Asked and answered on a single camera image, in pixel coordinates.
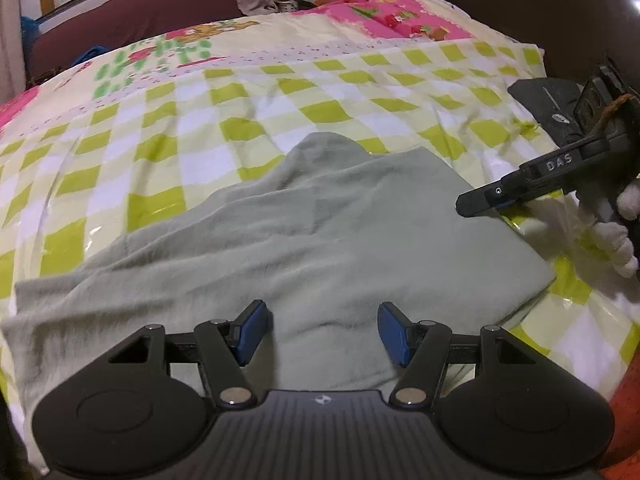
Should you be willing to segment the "white gloved right hand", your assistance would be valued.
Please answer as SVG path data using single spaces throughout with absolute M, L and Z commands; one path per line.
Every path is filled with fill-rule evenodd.
M 639 179 L 633 178 L 613 203 L 590 184 L 583 191 L 552 192 L 526 204 L 544 225 L 540 244 L 553 255 L 599 260 L 622 278 L 639 275 Z

